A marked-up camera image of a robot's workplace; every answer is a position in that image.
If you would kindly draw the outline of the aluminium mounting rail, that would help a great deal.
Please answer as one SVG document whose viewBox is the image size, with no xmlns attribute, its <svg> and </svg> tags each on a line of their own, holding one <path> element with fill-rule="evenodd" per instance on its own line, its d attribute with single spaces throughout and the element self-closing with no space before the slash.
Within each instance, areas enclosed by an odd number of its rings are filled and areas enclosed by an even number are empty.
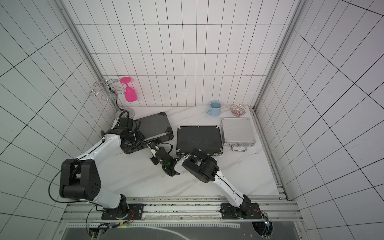
<svg viewBox="0 0 384 240">
<path fill-rule="evenodd" d="M 252 199 L 246 216 L 223 198 L 129 198 L 128 212 L 122 219 L 110 210 L 90 203 L 69 204 L 61 221 L 76 227 L 96 228 L 102 223 L 125 223 L 136 226 L 191 227 L 193 225 L 226 222 L 302 222 L 304 219 L 296 202 L 283 196 L 259 196 Z"/>
</svg>

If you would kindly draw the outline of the black poker case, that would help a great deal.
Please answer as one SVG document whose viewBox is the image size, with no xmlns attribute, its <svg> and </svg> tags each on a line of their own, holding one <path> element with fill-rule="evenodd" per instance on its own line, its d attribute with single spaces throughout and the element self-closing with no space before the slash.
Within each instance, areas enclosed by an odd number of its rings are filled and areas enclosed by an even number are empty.
<svg viewBox="0 0 384 240">
<path fill-rule="evenodd" d="M 178 157 L 194 149 L 209 156 L 221 156 L 224 153 L 220 127 L 216 125 L 179 126 L 176 146 Z"/>
<path fill-rule="evenodd" d="M 165 112 L 160 112 L 137 120 L 141 121 L 139 131 L 144 135 L 145 139 L 135 152 L 147 148 L 149 142 L 160 144 L 174 138 L 170 121 Z"/>
</svg>

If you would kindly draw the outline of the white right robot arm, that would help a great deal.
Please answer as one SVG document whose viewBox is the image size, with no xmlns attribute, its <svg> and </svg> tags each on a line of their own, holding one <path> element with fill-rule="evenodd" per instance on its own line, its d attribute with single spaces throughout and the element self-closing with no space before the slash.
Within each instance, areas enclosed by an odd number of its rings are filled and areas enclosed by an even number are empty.
<svg viewBox="0 0 384 240">
<path fill-rule="evenodd" d="M 184 157 L 173 158 L 164 147 L 153 142 L 148 144 L 148 148 L 153 155 L 151 161 L 154 165 L 161 164 L 168 176 L 174 177 L 188 172 L 205 184 L 213 184 L 229 202 L 220 209 L 227 219 L 266 218 L 266 214 L 253 204 L 247 195 L 237 190 L 226 179 L 213 157 L 193 149 Z"/>
</svg>

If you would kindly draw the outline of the light blue mug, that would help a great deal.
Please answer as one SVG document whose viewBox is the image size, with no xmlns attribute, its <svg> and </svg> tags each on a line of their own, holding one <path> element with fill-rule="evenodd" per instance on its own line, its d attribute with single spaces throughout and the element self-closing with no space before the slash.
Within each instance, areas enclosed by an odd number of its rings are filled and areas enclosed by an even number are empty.
<svg viewBox="0 0 384 240">
<path fill-rule="evenodd" d="M 212 101 L 206 110 L 206 115 L 218 117 L 222 113 L 222 104 L 219 101 Z"/>
</svg>

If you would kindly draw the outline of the pink plastic goblet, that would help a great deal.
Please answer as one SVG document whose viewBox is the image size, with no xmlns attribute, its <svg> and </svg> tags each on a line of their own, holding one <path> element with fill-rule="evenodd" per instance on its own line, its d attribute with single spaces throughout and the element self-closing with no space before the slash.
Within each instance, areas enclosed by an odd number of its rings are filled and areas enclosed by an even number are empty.
<svg viewBox="0 0 384 240">
<path fill-rule="evenodd" d="M 132 82 L 132 79 L 130 77 L 124 77 L 120 79 L 120 83 L 122 85 L 126 85 L 125 93 L 124 93 L 126 101 L 133 103 L 138 100 L 138 97 L 137 97 L 136 91 L 129 86 L 129 83 L 131 82 Z"/>
</svg>

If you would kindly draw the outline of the patterned small bowl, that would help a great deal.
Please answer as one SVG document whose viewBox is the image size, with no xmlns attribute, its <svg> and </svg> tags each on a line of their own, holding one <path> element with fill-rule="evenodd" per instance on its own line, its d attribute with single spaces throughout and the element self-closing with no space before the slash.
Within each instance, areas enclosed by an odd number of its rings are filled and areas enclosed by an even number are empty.
<svg viewBox="0 0 384 240">
<path fill-rule="evenodd" d="M 234 104 L 230 107 L 230 111 L 235 117 L 241 117 L 246 114 L 247 109 L 242 105 Z"/>
</svg>

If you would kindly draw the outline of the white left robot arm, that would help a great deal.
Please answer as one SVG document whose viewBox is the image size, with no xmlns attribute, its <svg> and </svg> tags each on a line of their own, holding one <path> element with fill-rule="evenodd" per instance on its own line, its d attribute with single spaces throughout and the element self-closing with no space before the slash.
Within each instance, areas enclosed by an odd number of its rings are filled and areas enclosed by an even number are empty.
<svg viewBox="0 0 384 240">
<path fill-rule="evenodd" d="M 60 197 L 91 202 L 103 207 L 107 216 L 118 220 L 134 218 L 135 212 L 130 209 L 126 197 L 102 186 L 98 167 L 115 149 L 133 149 L 142 143 L 144 135 L 139 131 L 140 126 L 138 120 L 120 117 L 114 128 L 101 131 L 101 140 L 88 151 L 65 160 L 60 172 Z"/>
</svg>

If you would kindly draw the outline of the silver aluminium poker case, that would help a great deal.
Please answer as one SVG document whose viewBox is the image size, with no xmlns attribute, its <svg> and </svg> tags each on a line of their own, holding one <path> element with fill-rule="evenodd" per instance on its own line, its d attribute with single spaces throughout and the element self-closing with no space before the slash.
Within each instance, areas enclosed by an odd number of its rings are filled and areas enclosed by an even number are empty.
<svg viewBox="0 0 384 240">
<path fill-rule="evenodd" d="M 222 141 L 233 152 L 246 152 L 256 144 L 249 118 L 222 118 Z"/>
</svg>

